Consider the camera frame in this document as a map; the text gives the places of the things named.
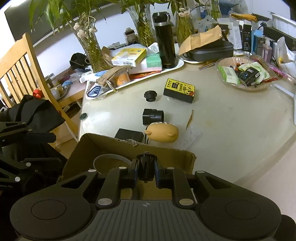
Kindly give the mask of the amber clear tape roll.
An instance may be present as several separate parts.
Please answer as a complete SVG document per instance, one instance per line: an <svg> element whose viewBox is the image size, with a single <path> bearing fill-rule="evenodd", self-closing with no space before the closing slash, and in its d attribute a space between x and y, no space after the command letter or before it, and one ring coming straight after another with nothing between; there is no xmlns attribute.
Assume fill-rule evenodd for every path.
<svg viewBox="0 0 296 241"><path fill-rule="evenodd" d="M131 164L128 158L117 154L102 154L93 160L93 168L100 174L107 174L113 168L128 168Z"/></svg>

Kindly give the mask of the black lens cap knob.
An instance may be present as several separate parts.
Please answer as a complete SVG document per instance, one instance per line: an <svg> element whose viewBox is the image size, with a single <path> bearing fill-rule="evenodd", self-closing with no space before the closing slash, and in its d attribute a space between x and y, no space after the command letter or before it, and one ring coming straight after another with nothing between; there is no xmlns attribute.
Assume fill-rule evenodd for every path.
<svg viewBox="0 0 296 241"><path fill-rule="evenodd" d="M144 152L137 155L137 174L140 181L147 183L154 180L157 160L157 156L151 154L150 152Z"/></svg>

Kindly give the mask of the yellow pig toy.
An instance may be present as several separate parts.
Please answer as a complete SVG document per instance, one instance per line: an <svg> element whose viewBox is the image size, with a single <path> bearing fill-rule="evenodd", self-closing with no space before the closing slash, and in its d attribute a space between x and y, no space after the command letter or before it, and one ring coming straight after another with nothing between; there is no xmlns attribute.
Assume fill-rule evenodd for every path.
<svg viewBox="0 0 296 241"><path fill-rule="evenodd" d="M151 123L144 131L149 140L160 143L173 143L179 137L179 129L171 123Z"/></svg>

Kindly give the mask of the black rectangular block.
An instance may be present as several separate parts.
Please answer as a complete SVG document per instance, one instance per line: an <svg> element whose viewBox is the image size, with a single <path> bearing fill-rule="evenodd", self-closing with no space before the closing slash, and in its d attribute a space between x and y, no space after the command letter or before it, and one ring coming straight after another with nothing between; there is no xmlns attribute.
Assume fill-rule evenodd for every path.
<svg viewBox="0 0 296 241"><path fill-rule="evenodd" d="M115 138L120 140L134 140L136 142L141 143L144 139L144 134L142 132L120 128L117 131Z"/></svg>

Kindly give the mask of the black cylindrical adapter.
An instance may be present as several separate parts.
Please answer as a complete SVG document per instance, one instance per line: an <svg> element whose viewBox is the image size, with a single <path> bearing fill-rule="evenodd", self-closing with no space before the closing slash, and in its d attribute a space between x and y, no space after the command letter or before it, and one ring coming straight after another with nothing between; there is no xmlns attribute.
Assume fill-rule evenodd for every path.
<svg viewBox="0 0 296 241"><path fill-rule="evenodd" d="M148 126L151 123L164 122L164 111L145 108L142 113L142 124Z"/></svg>

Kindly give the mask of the green round cap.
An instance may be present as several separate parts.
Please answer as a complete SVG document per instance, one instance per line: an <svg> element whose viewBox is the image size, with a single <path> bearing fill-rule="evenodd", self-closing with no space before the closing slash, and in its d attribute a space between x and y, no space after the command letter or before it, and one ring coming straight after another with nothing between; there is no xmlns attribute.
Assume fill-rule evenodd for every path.
<svg viewBox="0 0 296 241"><path fill-rule="evenodd" d="M87 113L82 113L82 114L79 116L79 119L80 119L80 120L84 120L84 119L86 119L86 117L87 117Z"/></svg>

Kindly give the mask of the wooden chair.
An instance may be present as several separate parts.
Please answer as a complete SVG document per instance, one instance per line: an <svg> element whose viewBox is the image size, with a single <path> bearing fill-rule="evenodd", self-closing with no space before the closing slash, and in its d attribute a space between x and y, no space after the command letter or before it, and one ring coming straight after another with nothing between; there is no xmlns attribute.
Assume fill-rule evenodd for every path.
<svg viewBox="0 0 296 241"><path fill-rule="evenodd" d="M1 58L1 80L5 80L8 86L5 90L1 85L1 99L7 107L19 104L26 94L31 95L39 88L44 99L49 100L64 118L72 138L78 140L78 125L67 116L46 84L29 33L24 33Z"/></svg>

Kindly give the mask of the yellow black box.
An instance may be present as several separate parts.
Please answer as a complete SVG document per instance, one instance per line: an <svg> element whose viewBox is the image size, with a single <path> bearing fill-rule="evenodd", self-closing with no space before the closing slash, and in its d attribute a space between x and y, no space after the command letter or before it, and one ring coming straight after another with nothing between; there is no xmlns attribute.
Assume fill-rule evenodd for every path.
<svg viewBox="0 0 296 241"><path fill-rule="evenodd" d="M168 78L163 95L186 103L192 103L195 91L196 87L194 85Z"/></svg>

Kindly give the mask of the red flat box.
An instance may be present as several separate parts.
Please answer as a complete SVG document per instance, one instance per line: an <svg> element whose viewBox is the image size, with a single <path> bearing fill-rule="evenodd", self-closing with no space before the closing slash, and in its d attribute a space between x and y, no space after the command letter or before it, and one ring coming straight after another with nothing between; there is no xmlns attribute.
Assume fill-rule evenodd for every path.
<svg viewBox="0 0 296 241"><path fill-rule="evenodd" d="M146 73L137 73L137 74L130 74L129 78L134 80L134 79L140 79L143 77L147 77L156 73L161 73L161 71L153 71L153 72L146 72Z"/></svg>

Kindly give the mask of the white serving tray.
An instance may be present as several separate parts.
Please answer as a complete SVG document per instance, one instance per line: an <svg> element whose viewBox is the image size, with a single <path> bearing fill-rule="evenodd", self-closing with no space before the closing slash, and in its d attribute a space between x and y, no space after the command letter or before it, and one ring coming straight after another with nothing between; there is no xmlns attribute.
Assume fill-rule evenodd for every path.
<svg viewBox="0 0 296 241"><path fill-rule="evenodd" d="M145 57L136 66L126 63L124 66L115 66L110 70L83 74L80 82L86 83L84 97L87 100L100 99L135 82L180 69L185 62L177 58L176 64L170 69L163 67L158 44L154 43L146 48Z"/></svg>

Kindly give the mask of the yellow white carton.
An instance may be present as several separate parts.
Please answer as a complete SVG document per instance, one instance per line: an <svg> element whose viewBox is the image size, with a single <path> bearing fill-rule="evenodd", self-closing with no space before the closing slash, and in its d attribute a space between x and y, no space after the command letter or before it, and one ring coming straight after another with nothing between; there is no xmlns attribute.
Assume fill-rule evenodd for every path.
<svg viewBox="0 0 296 241"><path fill-rule="evenodd" d="M147 50L145 48L124 48L112 58L111 63L113 66L136 67L146 56Z"/></svg>

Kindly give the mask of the black thermos bottle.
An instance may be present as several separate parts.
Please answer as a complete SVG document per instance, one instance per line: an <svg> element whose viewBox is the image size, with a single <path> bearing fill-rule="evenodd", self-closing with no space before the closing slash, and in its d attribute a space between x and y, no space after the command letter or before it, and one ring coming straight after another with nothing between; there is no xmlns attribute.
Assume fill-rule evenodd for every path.
<svg viewBox="0 0 296 241"><path fill-rule="evenodd" d="M177 65L175 54L175 41L171 28L171 16L168 12L157 12L152 14L154 29L159 46L159 55L162 66L165 69L174 68Z"/></svg>

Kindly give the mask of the glass vase with flowers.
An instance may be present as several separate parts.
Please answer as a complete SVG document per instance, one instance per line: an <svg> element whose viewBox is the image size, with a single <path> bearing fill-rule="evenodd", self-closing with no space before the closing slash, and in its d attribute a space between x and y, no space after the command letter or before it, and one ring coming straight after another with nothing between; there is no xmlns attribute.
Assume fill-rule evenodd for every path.
<svg viewBox="0 0 296 241"><path fill-rule="evenodd" d="M30 29L43 19L49 24L53 33L69 27L82 46L94 73L109 70L99 46L95 27L96 18L92 11L100 11L100 1L79 0L49 0L31 1L29 6Z"/></svg>

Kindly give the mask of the glass vase with bamboo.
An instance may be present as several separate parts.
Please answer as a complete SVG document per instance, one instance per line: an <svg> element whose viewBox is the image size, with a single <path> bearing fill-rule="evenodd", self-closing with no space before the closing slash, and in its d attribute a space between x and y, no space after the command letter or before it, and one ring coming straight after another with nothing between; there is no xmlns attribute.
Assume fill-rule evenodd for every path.
<svg viewBox="0 0 296 241"><path fill-rule="evenodd" d="M151 20L151 5L155 1L119 1L122 13L128 11L137 30L139 42L143 46L150 46L156 41Z"/></svg>

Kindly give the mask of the beige drawstring pouch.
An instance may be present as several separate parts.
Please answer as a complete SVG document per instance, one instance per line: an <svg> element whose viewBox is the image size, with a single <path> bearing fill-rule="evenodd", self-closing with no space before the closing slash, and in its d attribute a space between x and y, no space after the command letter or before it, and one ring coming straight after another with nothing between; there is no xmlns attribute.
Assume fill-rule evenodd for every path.
<svg viewBox="0 0 296 241"><path fill-rule="evenodd" d="M115 83L114 77L117 73L123 73L127 72L128 73L128 68L129 65L125 66L116 66L114 68L111 68L110 70L107 70L102 76L100 76L97 80L96 83L98 83L101 87L104 88L111 88L114 92L116 92L116 87L118 87Z"/></svg>

